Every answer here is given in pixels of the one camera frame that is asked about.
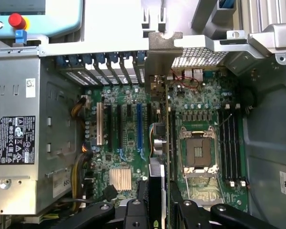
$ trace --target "red button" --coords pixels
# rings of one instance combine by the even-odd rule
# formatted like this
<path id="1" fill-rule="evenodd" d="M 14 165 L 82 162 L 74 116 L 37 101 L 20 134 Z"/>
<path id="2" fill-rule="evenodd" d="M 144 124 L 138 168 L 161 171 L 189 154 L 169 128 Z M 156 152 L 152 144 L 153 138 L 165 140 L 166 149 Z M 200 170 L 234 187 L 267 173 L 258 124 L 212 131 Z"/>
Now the red button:
<path id="1" fill-rule="evenodd" d="M 23 30 L 27 25 L 25 19 L 18 13 L 13 13 L 10 15 L 9 24 L 17 30 Z"/>

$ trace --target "green circuit board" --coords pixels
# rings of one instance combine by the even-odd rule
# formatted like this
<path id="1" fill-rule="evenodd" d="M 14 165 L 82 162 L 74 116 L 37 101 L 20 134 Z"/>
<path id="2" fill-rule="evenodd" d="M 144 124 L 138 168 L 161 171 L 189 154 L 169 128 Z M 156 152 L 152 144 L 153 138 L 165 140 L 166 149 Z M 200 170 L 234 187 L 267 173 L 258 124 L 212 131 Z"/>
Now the green circuit board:
<path id="1" fill-rule="evenodd" d="M 169 92 L 169 106 L 176 111 L 176 135 L 180 134 L 182 127 L 191 131 L 207 130 L 210 126 L 214 129 L 220 125 L 216 109 L 224 102 L 236 103 L 237 98 L 234 95 L 225 96 L 230 93 L 230 88 L 235 86 L 235 80 L 225 77 L 221 71 L 208 72 L 204 75 L 204 82 L 200 84 L 197 90 L 187 89 L 178 84 L 172 84 Z M 87 88 L 87 105 L 85 109 L 85 121 L 90 123 L 89 135 L 86 135 L 85 141 L 89 143 L 95 156 L 92 159 L 94 173 L 94 195 L 99 196 L 102 190 L 110 182 L 111 169 L 129 169 L 131 173 L 131 190 L 120 191 L 115 204 L 125 198 L 136 197 L 137 181 L 148 178 L 148 156 L 149 150 L 149 126 L 147 122 L 147 104 L 151 104 L 154 116 L 153 122 L 156 122 L 156 110 L 159 109 L 157 102 L 152 102 L 150 96 L 145 93 L 143 87 L 133 86 L 113 86 L 103 88 Z M 103 102 L 104 105 L 104 145 L 96 145 L 96 106 Z M 138 132 L 137 132 L 137 104 L 142 104 L 142 135 L 143 152 L 138 152 Z M 123 147 L 122 153 L 119 149 L 118 132 L 120 125 L 117 118 L 117 106 L 122 108 L 122 127 L 123 127 Z M 132 115 L 127 114 L 127 105 L 132 108 Z M 108 123 L 108 107 L 112 111 L 112 121 Z M 241 120 L 239 120 L 240 151 L 242 161 L 242 173 L 245 175 L 245 150 L 243 145 Z M 108 133 L 111 128 L 111 147 L 108 147 Z M 212 163 L 215 162 L 215 144 L 218 138 L 212 141 L 211 154 Z M 185 141 L 177 139 L 177 154 L 185 160 Z M 178 186 L 184 198 L 202 199 L 212 201 L 215 199 L 224 199 L 240 210 L 247 211 L 247 191 L 243 188 L 227 187 L 220 178 L 188 178 L 189 193 L 187 191 L 185 179 L 182 174 L 182 165 L 178 161 Z"/>

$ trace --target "warning label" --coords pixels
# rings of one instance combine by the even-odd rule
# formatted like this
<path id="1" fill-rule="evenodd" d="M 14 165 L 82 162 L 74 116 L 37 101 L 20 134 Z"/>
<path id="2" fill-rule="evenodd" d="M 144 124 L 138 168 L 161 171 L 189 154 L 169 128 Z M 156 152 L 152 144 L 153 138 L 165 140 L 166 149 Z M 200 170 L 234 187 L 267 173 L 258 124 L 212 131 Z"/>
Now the warning label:
<path id="1" fill-rule="evenodd" d="M 33 165 L 35 116 L 0 119 L 0 165 Z"/>

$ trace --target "motherboard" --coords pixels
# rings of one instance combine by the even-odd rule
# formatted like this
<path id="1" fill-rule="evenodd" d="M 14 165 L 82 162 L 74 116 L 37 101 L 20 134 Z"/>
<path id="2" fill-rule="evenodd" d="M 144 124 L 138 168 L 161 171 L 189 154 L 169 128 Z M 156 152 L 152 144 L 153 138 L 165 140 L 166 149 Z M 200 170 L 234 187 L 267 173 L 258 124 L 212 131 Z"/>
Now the motherboard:
<path id="1" fill-rule="evenodd" d="M 241 186 L 245 149 L 237 79 L 222 69 L 199 73 L 195 87 L 188 86 L 193 82 L 186 78 L 171 80 L 168 87 L 175 150 L 171 178 L 183 198 L 206 209 L 224 202 L 247 211 L 247 190 Z M 138 182 L 148 179 L 150 125 L 161 120 L 161 105 L 139 85 L 87 88 L 83 96 L 85 145 L 94 153 L 93 195 L 100 196 L 113 184 L 118 206 L 123 199 L 135 198 Z"/>

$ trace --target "heatsink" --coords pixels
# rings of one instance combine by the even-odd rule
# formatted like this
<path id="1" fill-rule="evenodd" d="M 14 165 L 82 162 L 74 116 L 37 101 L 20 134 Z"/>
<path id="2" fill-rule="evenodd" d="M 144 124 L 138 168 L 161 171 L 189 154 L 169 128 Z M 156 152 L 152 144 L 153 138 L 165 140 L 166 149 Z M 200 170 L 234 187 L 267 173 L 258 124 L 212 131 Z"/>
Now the heatsink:
<path id="1" fill-rule="evenodd" d="M 113 168 L 109 170 L 109 183 L 117 191 L 132 190 L 132 173 L 130 168 Z"/>

